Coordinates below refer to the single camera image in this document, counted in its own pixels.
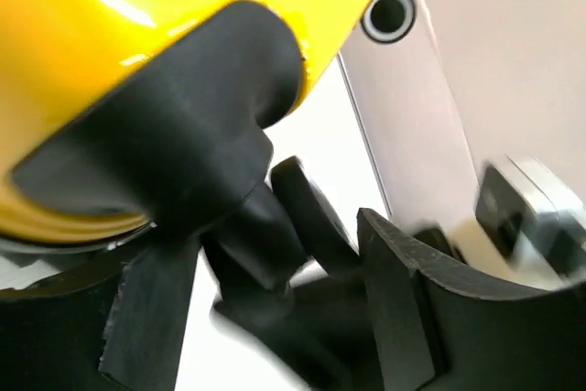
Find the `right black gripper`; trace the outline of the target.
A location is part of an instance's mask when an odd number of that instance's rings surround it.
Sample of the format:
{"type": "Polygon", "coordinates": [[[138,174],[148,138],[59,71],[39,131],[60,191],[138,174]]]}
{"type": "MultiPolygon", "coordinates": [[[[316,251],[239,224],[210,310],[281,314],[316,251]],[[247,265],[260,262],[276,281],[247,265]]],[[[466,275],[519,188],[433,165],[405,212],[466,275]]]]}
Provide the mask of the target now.
{"type": "Polygon", "coordinates": [[[363,274],[353,272],[360,257],[350,235],[298,157],[274,166],[270,183],[306,253],[331,277],[309,279],[283,299],[258,299],[251,308],[241,299],[220,299],[213,311],[264,345],[311,390],[378,390],[374,331],[363,274]]]}

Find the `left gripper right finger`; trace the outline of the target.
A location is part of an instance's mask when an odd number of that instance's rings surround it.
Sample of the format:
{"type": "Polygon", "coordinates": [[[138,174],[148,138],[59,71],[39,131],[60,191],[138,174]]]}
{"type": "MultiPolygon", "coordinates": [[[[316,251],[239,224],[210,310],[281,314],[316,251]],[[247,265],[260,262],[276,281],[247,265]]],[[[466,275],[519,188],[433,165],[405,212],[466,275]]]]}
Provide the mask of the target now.
{"type": "Polygon", "coordinates": [[[357,214],[387,390],[582,390],[585,286],[546,291],[488,275],[357,214]]]}

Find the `yellow hard-shell suitcase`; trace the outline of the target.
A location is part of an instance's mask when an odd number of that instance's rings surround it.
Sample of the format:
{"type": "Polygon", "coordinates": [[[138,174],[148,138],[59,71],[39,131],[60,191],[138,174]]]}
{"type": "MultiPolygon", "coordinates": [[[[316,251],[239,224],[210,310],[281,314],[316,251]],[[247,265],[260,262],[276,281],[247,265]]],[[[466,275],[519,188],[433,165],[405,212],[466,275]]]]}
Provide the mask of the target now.
{"type": "Polygon", "coordinates": [[[1,248],[214,230],[262,287],[307,255],[265,184],[374,0],[1,0],[1,248]]]}

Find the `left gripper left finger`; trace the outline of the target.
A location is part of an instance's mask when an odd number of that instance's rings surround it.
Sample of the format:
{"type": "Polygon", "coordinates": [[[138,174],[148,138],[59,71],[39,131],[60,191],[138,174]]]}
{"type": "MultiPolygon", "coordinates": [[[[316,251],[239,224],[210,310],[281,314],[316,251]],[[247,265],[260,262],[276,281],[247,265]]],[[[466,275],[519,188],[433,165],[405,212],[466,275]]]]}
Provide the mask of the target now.
{"type": "Polygon", "coordinates": [[[200,248],[147,235],[2,290],[2,389],[174,389],[200,248]]]}

